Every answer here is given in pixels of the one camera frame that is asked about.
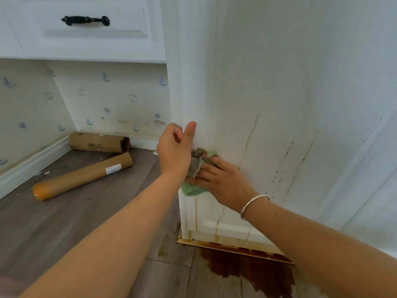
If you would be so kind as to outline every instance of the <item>wallpaper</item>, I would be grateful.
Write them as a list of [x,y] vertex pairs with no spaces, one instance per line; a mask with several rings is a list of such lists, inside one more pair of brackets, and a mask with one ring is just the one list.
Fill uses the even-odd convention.
[[0,59],[0,173],[74,130],[45,61]]
[[77,129],[159,138],[171,122],[167,67],[84,61],[49,61]]

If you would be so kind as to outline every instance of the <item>hand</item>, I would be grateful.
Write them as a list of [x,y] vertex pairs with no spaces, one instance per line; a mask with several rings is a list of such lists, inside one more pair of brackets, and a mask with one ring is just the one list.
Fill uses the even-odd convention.
[[208,159],[217,167],[204,163],[196,175],[199,178],[186,177],[186,181],[206,188],[219,203],[240,213],[247,202],[259,194],[236,166],[218,156]]
[[185,178],[190,165],[196,125],[194,121],[189,122],[185,133],[176,124],[167,125],[157,145],[161,174],[175,175],[181,181]]

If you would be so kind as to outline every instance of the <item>drawer front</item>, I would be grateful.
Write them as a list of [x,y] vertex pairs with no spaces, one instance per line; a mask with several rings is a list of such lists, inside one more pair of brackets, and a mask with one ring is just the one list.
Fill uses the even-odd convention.
[[22,48],[0,7],[0,58],[24,58]]
[[[29,58],[165,62],[160,0],[0,0]],[[64,16],[109,18],[68,26]]]

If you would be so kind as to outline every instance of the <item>forearm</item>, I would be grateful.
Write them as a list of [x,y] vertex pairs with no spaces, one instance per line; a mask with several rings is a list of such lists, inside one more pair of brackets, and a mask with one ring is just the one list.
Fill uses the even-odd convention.
[[397,296],[397,261],[389,255],[267,199],[244,217],[330,297]]
[[126,297],[181,182],[161,175],[21,297]]

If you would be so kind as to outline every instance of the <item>person's left arm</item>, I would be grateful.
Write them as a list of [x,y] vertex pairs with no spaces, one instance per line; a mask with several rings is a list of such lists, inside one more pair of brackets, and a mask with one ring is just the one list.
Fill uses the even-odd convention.
[[62,257],[20,297],[125,298],[191,159],[196,123],[167,126],[157,146],[161,176]]

